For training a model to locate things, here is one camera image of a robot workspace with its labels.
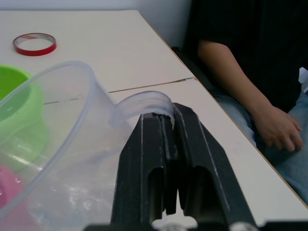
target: person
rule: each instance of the person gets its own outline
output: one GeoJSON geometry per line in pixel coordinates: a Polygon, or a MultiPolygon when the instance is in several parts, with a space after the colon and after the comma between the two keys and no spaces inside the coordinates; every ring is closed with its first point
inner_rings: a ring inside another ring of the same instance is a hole
{"type": "Polygon", "coordinates": [[[308,204],[308,1],[200,0],[195,51],[211,90],[308,204]]]}

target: white wall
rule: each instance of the white wall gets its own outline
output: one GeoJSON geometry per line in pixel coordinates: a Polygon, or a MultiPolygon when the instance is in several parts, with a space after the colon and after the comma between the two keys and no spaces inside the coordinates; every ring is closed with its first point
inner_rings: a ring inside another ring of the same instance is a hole
{"type": "Polygon", "coordinates": [[[181,46],[191,0],[0,0],[0,10],[138,10],[169,46],[181,46]]]}

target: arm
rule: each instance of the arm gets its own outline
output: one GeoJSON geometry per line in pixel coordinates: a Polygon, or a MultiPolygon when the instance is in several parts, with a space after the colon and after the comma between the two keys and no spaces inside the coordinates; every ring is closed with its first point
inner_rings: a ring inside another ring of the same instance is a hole
{"type": "Polygon", "coordinates": [[[248,79],[230,49],[220,43],[202,40],[199,58],[209,67],[220,85],[252,115],[256,127],[268,146],[293,151],[303,146],[297,130],[299,123],[287,113],[271,105],[269,100],[248,79]]]}

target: clear plastic container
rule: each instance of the clear plastic container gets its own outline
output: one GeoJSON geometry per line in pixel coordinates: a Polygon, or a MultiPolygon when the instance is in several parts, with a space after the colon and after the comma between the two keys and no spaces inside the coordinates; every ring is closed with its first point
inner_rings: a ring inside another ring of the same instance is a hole
{"type": "Polygon", "coordinates": [[[53,66],[11,92],[0,102],[0,230],[108,223],[119,154],[132,132],[125,121],[149,112],[172,117],[171,100],[148,91],[114,104],[81,62],[53,66]]]}

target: black shirt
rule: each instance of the black shirt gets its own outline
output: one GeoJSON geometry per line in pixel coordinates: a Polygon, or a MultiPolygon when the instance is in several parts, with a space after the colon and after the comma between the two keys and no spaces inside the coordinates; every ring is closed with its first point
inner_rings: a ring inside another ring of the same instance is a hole
{"type": "Polygon", "coordinates": [[[199,39],[229,47],[272,105],[295,106],[308,62],[308,0],[200,0],[196,25],[199,39]]]}

